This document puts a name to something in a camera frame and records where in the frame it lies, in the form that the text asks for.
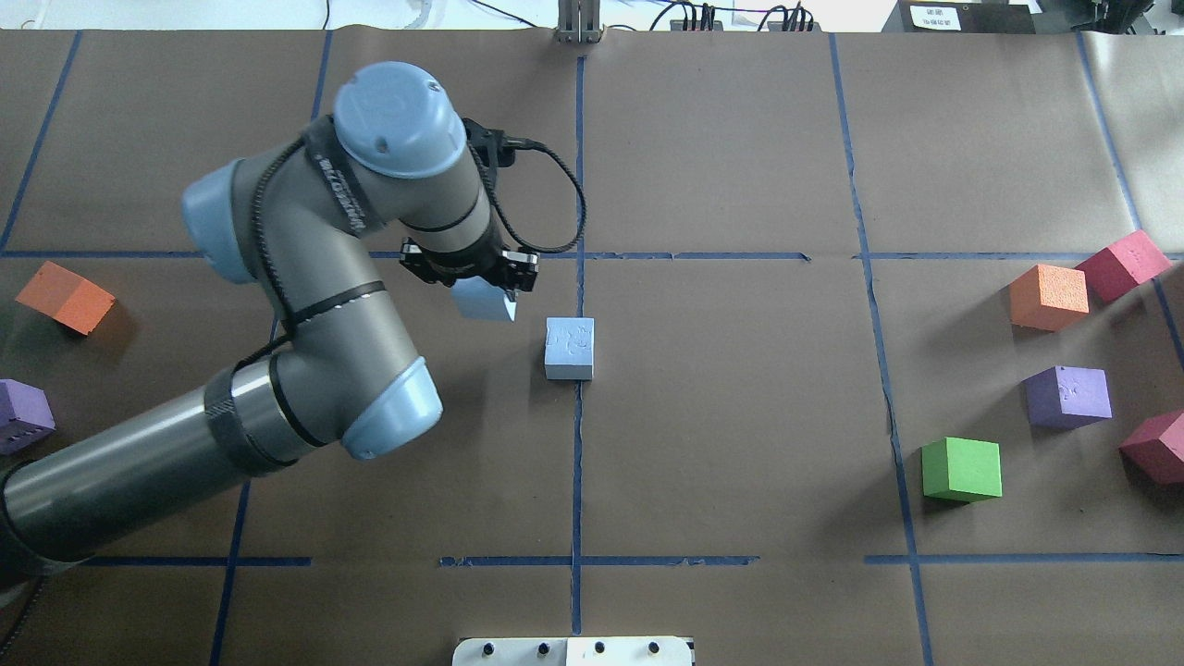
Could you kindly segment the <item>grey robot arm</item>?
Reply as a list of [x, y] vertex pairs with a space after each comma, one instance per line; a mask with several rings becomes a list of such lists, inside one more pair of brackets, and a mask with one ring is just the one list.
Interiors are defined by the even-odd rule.
[[468, 316], [511, 320], [538, 252], [500, 236], [474, 132], [435, 76], [380, 62], [291, 143], [192, 184], [191, 238], [223, 278], [262, 288], [277, 338], [202, 388], [5, 472], [4, 590], [326, 444], [371, 460], [430, 430], [440, 397], [363, 239], [403, 224], [407, 270], [461, 288]]

